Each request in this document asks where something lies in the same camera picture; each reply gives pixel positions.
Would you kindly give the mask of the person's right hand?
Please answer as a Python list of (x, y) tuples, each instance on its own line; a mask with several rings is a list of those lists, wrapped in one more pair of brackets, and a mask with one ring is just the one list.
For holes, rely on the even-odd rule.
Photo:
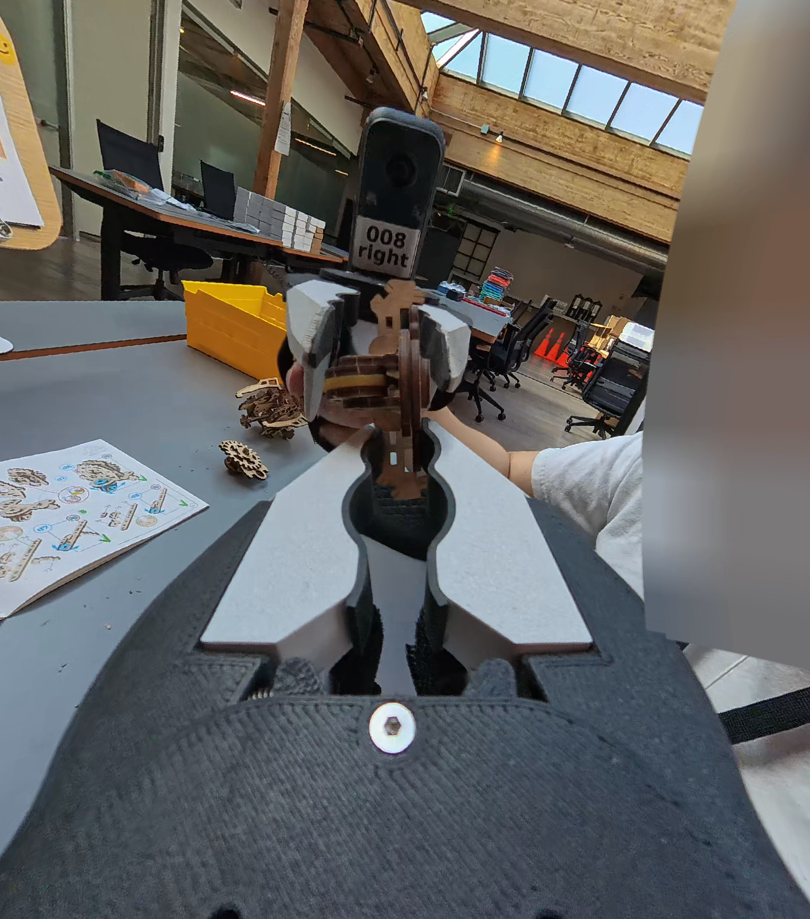
[[(305, 369), (294, 361), (286, 374), (286, 388), (299, 403), (304, 401)], [(323, 391), (319, 411), (315, 418), (308, 422), (308, 430), (313, 441), (323, 450), (330, 452), (349, 440), (355, 433), (372, 422), (368, 415), (359, 416), (348, 411), (338, 403), (331, 401), (329, 393)]]

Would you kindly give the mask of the stack of grey boxes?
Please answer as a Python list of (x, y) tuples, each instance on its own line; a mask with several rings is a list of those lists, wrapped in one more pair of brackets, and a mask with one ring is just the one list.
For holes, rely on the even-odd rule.
[(325, 222), (281, 202), (237, 187), (233, 224), (285, 248), (320, 254)]

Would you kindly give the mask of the yellow plastic bin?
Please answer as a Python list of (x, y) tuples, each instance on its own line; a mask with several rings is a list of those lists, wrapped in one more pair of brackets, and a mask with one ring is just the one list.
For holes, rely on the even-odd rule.
[(285, 303), (262, 286), (182, 282), (186, 342), (194, 350), (255, 378), (279, 376)]

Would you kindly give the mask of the person's right forearm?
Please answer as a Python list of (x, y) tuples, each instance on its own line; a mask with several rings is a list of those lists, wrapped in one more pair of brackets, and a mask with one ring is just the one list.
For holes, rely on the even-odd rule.
[(580, 527), (597, 555), (644, 597), (643, 433), (541, 451), (507, 451), (448, 408), (428, 417), (528, 496)]

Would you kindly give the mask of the round wooden model assembly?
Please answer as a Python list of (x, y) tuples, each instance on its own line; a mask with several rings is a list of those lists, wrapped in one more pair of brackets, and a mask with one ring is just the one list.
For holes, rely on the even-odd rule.
[(431, 398), (430, 363), (422, 357), (420, 324), (420, 308), (412, 305), (401, 312), (396, 351), (340, 358), (327, 373), (328, 401), (351, 412), (378, 412), (384, 418), (383, 430), (413, 436)]

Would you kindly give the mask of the black office chair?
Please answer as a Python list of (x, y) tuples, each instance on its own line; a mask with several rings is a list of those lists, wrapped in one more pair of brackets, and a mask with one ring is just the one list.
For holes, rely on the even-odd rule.
[(565, 431), (589, 426), (600, 439), (615, 436), (621, 421), (632, 417), (632, 401), (646, 391), (650, 361), (649, 351), (616, 341), (582, 393), (583, 402), (597, 409), (598, 415), (593, 418), (570, 416)]
[(484, 420), (481, 400), (486, 400), (498, 410), (498, 420), (506, 418), (504, 408), (483, 390), (482, 379), (488, 380), (491, 392), (497, 388), (497, 377), (504, 378), (505, 389), (510, 388), (511, 381), (514, 381), (516, 388), (520, 386), (515, 371), (523, 358), (528, 356), (538, 333), (552, 320), (556, 304), (557, 301), (554, 298), (546, 297), (537, 312), (525, 325), (508, 323), (503, 335), (487, 348), (483, 348), (480, 344), (470, 345), (467, 377), (460, 385), (459, 392), (466, 392), (469, 401), (475, 403), (477, 407), (476, 423)]
[[(97, 121), (97, 133), (106, 173), (126, 175), (149, 190), (163, 190), (157, 146), (120, 132), (100, 120)], [(169, 281), (175, 284), (179, 281), (181, 270), (208, 269), (213, 265), (213, 259), (203, 250), (178, 244), (166, 235), (123, 233), (121, 252), (135, 257), (134, 264), (142, 263), (146, 270), (155, 271), (157, 275), (152, 287), (123, 286), (121, 291), (125, 300), (151, 295), (158, 301), (181, 301), (183, 296), (180, 293), (166, 287), (164, 276), (168, 275)]]
[(204, 211), (221, 220), (231, 222), (234, 219), (237, 186), (233, 173), (212, 166), (203, 160), (200, 162)]

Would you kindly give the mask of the wooden axle part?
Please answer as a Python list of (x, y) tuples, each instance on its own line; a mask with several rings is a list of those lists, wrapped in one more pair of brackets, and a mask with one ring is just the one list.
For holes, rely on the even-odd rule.
[(385, 295), (370, 303), (377, 336), (368, 354), (382, 363), (387, 379), (384, 405), (374, 411), (374, 424), (384, 436), (386, 455), (377, 482), (392, 488), (397, 500), (418, 499), (427, 483), (422, 465), (422, 411), (431, 397), (430, 364), (421, 353), (421, 311), (424, 302), (414, 282), (391, 279)]

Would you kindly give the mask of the wooden gear cluster model part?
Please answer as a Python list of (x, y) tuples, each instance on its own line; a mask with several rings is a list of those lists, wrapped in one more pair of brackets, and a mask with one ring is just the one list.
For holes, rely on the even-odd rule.
[(241, 425), (250, 429), (261, 426), (264, 437), (273, 438), (280, 434), (283, 439), (292, 439), (296, 428), (305, 427), (308, 422), (295, 396), (284, 388), (279, 377), (265, 378), (236, 392), (240, 400), (238, 410)]

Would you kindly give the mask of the illustrated instruction booklet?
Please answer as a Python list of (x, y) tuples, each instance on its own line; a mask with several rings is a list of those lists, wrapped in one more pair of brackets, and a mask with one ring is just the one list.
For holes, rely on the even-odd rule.
[(0, 620), (207, 507), (102, 440), (0, 462)]

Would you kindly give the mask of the wooden top office desk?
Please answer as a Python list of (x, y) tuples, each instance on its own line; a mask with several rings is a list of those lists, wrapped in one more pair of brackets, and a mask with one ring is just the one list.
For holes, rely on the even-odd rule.
[(121, 252), (125, 233), (169, 237), (179, 245), (204, 250), (231, 264), (228, 283), (250, 283), (254, 262), (277, 263), (287, 270), (317, 274), (324, 267), (346, 265), (346, 257), (331, 251), (303, 252), (271, 239), (244, 232), (203, 213), (189, 213), (135, 198), (124, 189), (102, 183), (95, 175), (84, 176), (48, 167), (64, 187), (85, 201), (102, 208), (100, 226), (100, 298), (103, 301), (132, 299), (134, 285), (121, 284)]

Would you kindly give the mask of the small wooden gear part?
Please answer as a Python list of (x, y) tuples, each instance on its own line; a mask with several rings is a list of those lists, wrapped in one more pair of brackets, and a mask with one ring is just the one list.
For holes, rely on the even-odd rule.
[(250, 479), (267, 479), (267, 467), (261, 457), (246, 444), (238, 440), (224, 440), (218, 446), (224, 454), (224, 464), (228, 471)]

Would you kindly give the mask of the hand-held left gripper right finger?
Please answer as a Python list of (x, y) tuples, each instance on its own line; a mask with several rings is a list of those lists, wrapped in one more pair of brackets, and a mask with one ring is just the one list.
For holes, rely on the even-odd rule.
[(430, 472), (447, 515), (429, 551), (444, 649), (460, 662), (590, 650), (592, 637), (526, 495), (444, 430)]

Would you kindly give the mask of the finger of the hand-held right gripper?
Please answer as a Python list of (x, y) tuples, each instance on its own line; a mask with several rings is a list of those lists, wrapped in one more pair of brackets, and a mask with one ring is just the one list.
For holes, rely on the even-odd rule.
[(411, 306), (411, 396), (457, 392), (466, 371), (470, 328), (445, 309)]
[(313, 279), (286, 295), (285, 327), (289, 347), (303, 369), (303, 413), (313, 422), (319, 413), (328, 370), (340, 353), (342, 332), (355, 325), (360, 293), (333, 281)]

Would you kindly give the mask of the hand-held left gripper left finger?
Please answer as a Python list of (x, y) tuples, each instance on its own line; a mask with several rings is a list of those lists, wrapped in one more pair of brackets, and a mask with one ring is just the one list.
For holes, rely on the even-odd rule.
[(363, 652), (373, 619), (365, 544), (351, 497), (370, 473), (367, 426), (276, 494), (201, 636), (211, 650), (329, 670)]

